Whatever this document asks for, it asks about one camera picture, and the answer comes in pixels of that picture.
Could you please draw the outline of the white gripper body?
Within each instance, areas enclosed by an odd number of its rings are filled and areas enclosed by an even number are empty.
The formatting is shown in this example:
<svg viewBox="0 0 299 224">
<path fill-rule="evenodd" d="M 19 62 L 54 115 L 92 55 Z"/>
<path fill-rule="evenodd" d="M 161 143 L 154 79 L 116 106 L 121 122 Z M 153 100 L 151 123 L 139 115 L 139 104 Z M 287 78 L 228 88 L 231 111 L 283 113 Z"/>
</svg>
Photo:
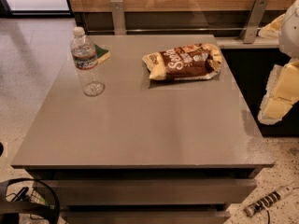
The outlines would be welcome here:
<svg viewBox="0 0 299 224">
<path fill-rule="evenodd" d="M 299 0 L 287 9 L 278 36 L 279 50 L 291 58 L 299 58 Z"/>
</svg>

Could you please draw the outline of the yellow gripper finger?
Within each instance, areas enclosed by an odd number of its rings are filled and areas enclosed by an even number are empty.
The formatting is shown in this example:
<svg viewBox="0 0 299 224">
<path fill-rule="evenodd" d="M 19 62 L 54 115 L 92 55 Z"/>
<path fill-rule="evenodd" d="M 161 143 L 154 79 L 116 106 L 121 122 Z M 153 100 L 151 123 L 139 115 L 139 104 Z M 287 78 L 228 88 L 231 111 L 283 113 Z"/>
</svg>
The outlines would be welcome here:
<svg viewBox="0 0 299 224">
<path fill-rule="evenodd" d="M 283 19 L 284 14 L 275 18 L 259 31 L 258 36 L 263 38 L 278 38 Z"/>
<path fill-rule="evenodd" d="M 299 101 L 299 62 L 284 66 L 275 64 L 266 84 L 266 94 L 260 104 L 258 121 L 273 125 L 288 114 Z"/>
</svg>

